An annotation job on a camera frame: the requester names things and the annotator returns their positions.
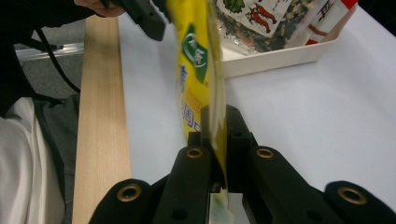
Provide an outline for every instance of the yellow snack package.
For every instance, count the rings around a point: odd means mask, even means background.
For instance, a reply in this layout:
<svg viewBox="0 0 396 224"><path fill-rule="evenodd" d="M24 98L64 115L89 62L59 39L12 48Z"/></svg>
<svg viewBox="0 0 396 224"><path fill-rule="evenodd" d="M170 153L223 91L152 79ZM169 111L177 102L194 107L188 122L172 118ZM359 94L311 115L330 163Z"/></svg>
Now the yellow snack package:
<svg viewBox="0 0 396 224"><path fill-rule="evenodd" d="M177 30L177 100L184 134L201 131L201 109L209 105L210 145L226 185L226 104L215 9L206 0L166 1L166 7ZM209 216L209 223L233 223L226 189L211 195Z"/></svg>

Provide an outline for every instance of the black cable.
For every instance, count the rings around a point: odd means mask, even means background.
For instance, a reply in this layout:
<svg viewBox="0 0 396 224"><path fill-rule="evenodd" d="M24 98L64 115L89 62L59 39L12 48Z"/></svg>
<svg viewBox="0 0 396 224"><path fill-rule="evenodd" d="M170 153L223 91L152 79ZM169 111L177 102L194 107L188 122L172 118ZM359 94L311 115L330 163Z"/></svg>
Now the black cable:
<svg viewBox="0 0 396 224"><path fill-rule="evenodd" d="M73 82L70 81L70 79L64 74L64 70L62 70L61 65L58 63L58 60L56 60L55 55L52 52L52 49L50 48L50 43L47 40L46 36L44 35L43 31L41 29L36 29L35 30L38 34L38 36L41 39L41 42L43 42L44 46L47 49L47 53L52 60L53 65L55 66L56 70L58 71L59 75L64 79L64 81L69 85L71 89L73 89L75 92L80 93L80 89L73 84Z"/></svg>

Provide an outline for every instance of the green label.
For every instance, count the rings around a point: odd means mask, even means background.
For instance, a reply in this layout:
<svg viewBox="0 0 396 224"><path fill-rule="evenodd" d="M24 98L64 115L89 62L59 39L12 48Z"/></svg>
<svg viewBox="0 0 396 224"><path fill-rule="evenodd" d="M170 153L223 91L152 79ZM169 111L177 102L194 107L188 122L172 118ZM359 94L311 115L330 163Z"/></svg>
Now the green label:
<svg viewBox="0 0 396 224"><path fill-rule="evenodd" d="M183 54L194 65L197 79L201 84L204 84L207 68L207 49L196 41L195 29L192 24L190 24L189 30L184 36L181 47L183 48Z"/></svg>

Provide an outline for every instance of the packaged item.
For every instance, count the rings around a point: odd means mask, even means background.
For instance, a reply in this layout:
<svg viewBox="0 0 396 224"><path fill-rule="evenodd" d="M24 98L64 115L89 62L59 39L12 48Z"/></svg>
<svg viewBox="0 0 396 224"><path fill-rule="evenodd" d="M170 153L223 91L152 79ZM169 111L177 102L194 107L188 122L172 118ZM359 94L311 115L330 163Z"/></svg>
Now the packaged item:
<svg viewBox="0 0 396 224"><path fill-rule="evenodd" d="M184 132L187 137L201 131L201 110L208 105L210 146L226 183L226 104L215 9L206 0L166 4L177 30L177 98ZM210 202L209 223L233 223L227 190L211 194Z"/></svg>
<svg viewBox="0 0 396 224"><path fill-rule="evenodd" d="M323 1L217 0L222 45L244 54L283 49Z"/></svg>
<svg viewBox="0 0 396 224"><path fill-rule="evenodd" d="M307 27L309 40L306 44L321 42L357 3L358 0L327 0Z"/></svg>

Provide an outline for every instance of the person's hand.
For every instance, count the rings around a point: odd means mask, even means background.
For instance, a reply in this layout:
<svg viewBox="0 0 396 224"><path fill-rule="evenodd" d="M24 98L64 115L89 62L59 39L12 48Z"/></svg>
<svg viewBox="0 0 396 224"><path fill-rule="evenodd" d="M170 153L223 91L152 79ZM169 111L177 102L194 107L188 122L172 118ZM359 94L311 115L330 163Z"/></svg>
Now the person's hand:
<svg viewBox="0 0 396 224"><path fill-rule="evenodd" d="M88 7L97 14L105 17L118 17L125 10L122 7L114 6L110 3L110 8L105 8L100 0L74 0L77 6Z"/></svg>

